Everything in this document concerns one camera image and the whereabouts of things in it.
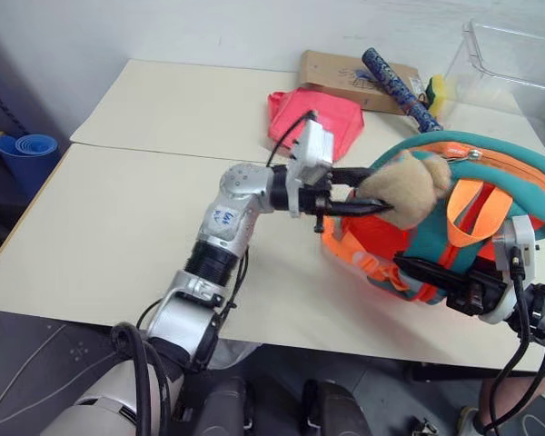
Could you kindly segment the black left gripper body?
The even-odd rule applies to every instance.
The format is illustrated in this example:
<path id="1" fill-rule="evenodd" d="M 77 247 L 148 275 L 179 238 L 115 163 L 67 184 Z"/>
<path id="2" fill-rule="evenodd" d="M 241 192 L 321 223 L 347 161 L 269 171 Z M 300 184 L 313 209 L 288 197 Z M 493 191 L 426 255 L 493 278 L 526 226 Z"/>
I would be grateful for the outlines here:
<path id="1" fill-rule="evenodd" d="M 339 202 L 332 199 L 332 173 L 328 172 L 314 184 L 305 184 L 299 189 L 299 211 L 314 215 L 314 231 L 323 233 L 324 216 L 337 216 L 340 213 Z"/>

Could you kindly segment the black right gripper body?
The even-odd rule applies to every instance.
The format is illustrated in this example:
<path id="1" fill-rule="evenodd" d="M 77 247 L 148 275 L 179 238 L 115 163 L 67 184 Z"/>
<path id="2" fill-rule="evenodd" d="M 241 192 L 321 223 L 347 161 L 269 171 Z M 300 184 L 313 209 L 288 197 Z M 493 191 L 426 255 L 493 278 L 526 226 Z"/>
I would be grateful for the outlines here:
<path id="1" fill-rule="evenodd" d="M 465 274 L 453 273 L 449 282 L 446 305 L 468 316 L 490 313 L 507 289 L 501 273 L 480 269 L 470 269 Z"/>

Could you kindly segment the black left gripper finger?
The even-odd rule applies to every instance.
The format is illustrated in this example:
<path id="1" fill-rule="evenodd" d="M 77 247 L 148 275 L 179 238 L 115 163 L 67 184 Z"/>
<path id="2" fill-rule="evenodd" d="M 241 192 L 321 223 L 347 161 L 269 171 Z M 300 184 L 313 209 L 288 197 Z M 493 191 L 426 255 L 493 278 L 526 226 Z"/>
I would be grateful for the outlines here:
<path id="1" fill-rule="evenodd" d="M 353 199 L 346 202 L 332 202 L 332 216 L 363 217 L 392 210 L 393 206 L 380 199 Z"/>
<path id="2" fill-rule="evenodd" d="M 372 175 L 372 170 L 366 167 L 342 167 L 332 169 L 332 184 L 358 187 L 366 178 Z"/>

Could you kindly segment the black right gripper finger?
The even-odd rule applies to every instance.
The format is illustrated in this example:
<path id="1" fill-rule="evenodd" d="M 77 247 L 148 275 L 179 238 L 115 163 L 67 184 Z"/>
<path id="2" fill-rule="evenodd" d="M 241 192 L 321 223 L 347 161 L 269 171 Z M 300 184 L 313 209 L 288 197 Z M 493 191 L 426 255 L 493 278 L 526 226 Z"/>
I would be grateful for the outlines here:
<path id="1" fill-rule="evenodd" d="M 467 276 L 417 257 L 396 255 L 394 263 L 407 275 L 421 281 L 465 281 Z"/>
<path id="2" fill-rule="evenodd" d="M 419 299 L 434 299 L 440 292 L 445 294 L 460 287 L 460 278 L 446 270 L 401 268 L 401 278 Z"/>

